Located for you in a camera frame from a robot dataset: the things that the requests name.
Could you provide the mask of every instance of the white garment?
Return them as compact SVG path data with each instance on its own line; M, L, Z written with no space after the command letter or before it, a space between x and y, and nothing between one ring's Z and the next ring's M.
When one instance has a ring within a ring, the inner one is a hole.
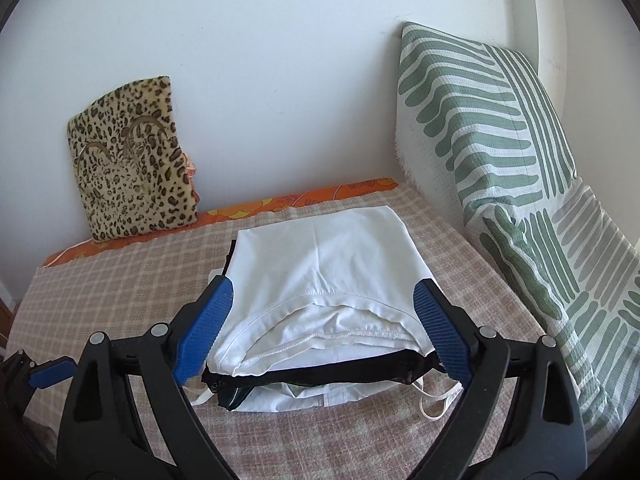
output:
M211 372L261 375L401 349L433 351L413 302L416 283L433 275L388 206L239 231L226 276L233 307L207 357ZM268 384L254 388L238 411L334 406L393 386ZM211 396L207 390L193 404Z

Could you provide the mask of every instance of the leopard print fabric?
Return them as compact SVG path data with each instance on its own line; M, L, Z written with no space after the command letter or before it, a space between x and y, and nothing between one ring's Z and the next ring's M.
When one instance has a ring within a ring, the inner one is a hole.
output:
M67 139L94 240L197 220L167 76L134 81L93 102L68 122Z

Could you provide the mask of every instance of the blue gripper pad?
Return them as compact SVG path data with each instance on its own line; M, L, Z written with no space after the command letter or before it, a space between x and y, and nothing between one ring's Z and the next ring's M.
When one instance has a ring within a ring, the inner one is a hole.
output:
M200 368L231 310L233 300L234 288L231 280L222 276L221 283L178 343L174 378L180 386L184 386L189 378L200 372Z
M29 374L29 386L43 390L75 374L76 362L71 357L61 357L35 367Z
M424 282L415 285L414 309L449 377L468 387L473 378L469 348Z

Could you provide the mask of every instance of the orange floral fabric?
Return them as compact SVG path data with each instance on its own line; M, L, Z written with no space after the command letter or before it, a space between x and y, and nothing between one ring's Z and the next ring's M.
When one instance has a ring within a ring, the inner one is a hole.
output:
M292 194L279 196L276 198L266 198L264 200L256 200L255 202L246 202L243 204L237 204L231 207L223 207L220 209L212 209L206 213L200 213L198 215L198 221L173 229L171 231L156 231L145 235L134 236L130 238L119 238L117 240L108 240L106 242L95 242L94 240L87 240L81 244L59 251L49 256L44 263L43 267L53 267L61 264L66 264L78 258L85 258L88 256L94 256L103 251L109 251L113 249L119 249L131 244L137 244L140 242L146 242L158 238L160 236L167 236L187 229L197 229L209 224L215 224L217 222L226 222L228 220L235 220L238 218L245 218L247 216L257 215L265 211L277 212L286 207L303 207L306 205L319 204L327 202L329 200L342 200L344 198L353 198L355 196L362 196L375 191L386 191L394 189L398 186L391 178L377 178L375 180L365 180L363 182L357 182L355 184L344 184L342 186L326 187L324 189L316 189L313 191L307 191L301 194Z

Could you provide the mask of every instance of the bed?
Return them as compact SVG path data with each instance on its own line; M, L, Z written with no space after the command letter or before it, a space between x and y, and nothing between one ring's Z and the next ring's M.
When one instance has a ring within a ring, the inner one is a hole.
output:
M78 359L87 338L104 330L111 338L135 336L169 321L204 289L211 269L222 267L230 240L251 228L347 208L388 205L405 223L444 293L477 324L503 336L535 341L543 330L504 280L465 239L437 216L409 184L378 179L235 206L201 214L202 223L180 232L127 241L118 248L82 249L48 260L31 282L8 342L8 354L24 349L37 362ZM428 375L431 390L443 376ZM171 460L142 384L132 378L141 419L156 456ZM491 455L513 393L507 380L474 461ZM49 428L55 444L69 381L33 397L26 416ZM420 417L410 386L360 402L278 414L229 413L214 400L196 414L240 478L405 478L446 423Z

